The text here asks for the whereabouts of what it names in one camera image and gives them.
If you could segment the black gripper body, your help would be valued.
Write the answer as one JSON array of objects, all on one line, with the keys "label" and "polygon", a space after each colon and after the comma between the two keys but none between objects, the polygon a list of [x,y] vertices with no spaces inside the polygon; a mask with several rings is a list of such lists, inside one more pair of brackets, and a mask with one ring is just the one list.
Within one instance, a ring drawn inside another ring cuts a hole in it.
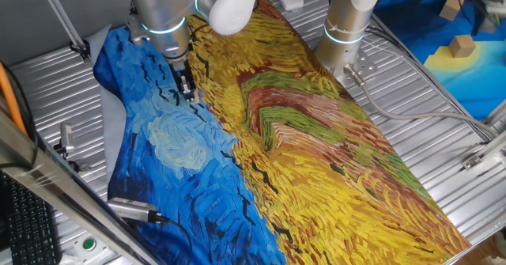
[{"label": "black gripper body", "polygon": [[178,58],[168,58],[168,65],[176,83],[181,83],[183,78],[186,80],[186,83],[194,81],[188,61],[188,55],[182,55]]}]

